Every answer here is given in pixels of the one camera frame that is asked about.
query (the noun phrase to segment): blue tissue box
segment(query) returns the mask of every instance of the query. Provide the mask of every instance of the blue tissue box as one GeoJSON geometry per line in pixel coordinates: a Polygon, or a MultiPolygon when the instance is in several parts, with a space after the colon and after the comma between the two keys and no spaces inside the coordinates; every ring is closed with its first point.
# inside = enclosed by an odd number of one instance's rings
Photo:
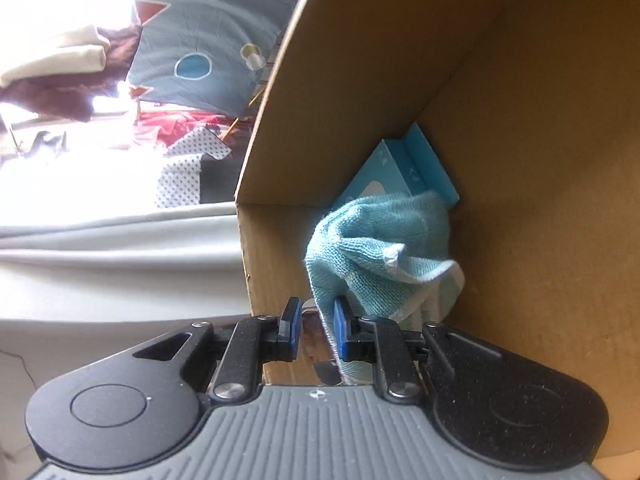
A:
{"type": "Polygon", "coordinates": [[[334,208],[370,195],[402,192],[408,195],[436,191],[447,208],[460,196],[438,157],[424,138],[420,127],[412,124],[401,140],[383,139],[338,197],[334,208]]]}

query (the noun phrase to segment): red cloth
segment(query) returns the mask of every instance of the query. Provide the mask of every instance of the red cloth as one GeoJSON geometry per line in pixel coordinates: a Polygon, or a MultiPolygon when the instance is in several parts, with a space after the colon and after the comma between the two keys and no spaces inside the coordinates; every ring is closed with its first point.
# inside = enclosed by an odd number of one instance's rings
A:
{"type": "Polygon", "coordinates": [[[89,74],[55,74],[30,77],[0,88],[0,102],[11,103],[30,112],[87,122],[94,113],[97,95],[118,96],[118,83],[131,69],[140,44],[142,26],[132,24],[122,30],[98,27],[110,40],[107,62],[101,72],[89,74]]]}
{"type": "Polygon", "coordinates": [[[140,139],[142,144],[142,139],[148,138],[157,129],[158,142],[169,147],[200,124],[229,126],[231,121],[232,119],[227,116],[199,110],[140,112],[140,117],[133,127],[133,134],[134,138],[140,139]]]}

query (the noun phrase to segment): metal rod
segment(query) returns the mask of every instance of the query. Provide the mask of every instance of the metal rod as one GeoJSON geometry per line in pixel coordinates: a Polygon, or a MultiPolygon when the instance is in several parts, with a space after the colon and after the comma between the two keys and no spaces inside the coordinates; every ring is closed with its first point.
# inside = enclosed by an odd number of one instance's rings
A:
{"type": "MultiPolygon", "coordinates": [[[[254,98],[249,101],[249,105],[247,106],[247,108],[251,108],[251,106],[255,103],[255,101],[258,99],[258,97],[260,97],[262,95],[262,92],[264,92],[265,88],[266,87],[262,87],[262,88],[260,88],[260,90],[258,90],[258,92],[254,96],[254,98]]],[[[231,130],[234,129],[236,124],[238,124],[239,120],[240,120],[240,117],[236,117],[236,119],[231,123],[231,126],[229,126],[226,129],[226,132],[220,135],[220,140],[225,140],[225,137],[228,136],[229,133],[231,133],[231,130]]]]}
{"type": "Polygon", "coordinates": [[[15,138],[14,129],[11,123],[8,123],[7,121],[4,120],[1,110],[0,110],[0,121],[2,121],[2,124],[4,124],[4,128],[9,132],[9,135],[11,135],[11,140],[14,142],[15,153],[17,155],[21,155],[22,150],[20,148],[20,144],[18,143],[18,140],[15,138]]]}

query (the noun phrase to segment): polka dot fabric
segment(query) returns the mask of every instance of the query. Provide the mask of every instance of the polka dot fabric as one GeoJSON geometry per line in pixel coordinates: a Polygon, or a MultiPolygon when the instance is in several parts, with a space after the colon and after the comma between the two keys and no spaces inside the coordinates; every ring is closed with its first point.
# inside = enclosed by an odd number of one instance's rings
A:
{"type": "Polygon", "coordinates": [[[166,159],[156,186],[156,207],[180,207],[200,203],[202,154],[175,155],[166,159]]]}
{"type": "Polygon", "coordinates": [[[222,160],[231,153],[231,148],[209,129],[197,126],[183,138],[174,142],[165,156],[187,155],[189,153],[206,153],[217,160],[222,160]]]}

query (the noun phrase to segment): cardboard box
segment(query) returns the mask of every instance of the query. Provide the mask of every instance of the cardboard box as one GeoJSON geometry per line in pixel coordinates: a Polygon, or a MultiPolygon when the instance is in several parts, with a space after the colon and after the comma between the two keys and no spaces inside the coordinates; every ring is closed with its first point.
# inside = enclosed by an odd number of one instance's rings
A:
{"type": "Polygon", "coordinates": [[[420,126],[414,123],[402,139],[380,141],[332,209],[361,196],[416,195],[428,190],[438,192],[447,208],[455,206],[460,199],[420,126]]]}
{"type": "Polygon", "coordinates": [[[463,197],[447,322],[593,386],[597,465],[638,478],[640,0],[301,0],[274,72],[237,192],[253,312],[310,296],[314,223],[416,121],[463,197]]]}

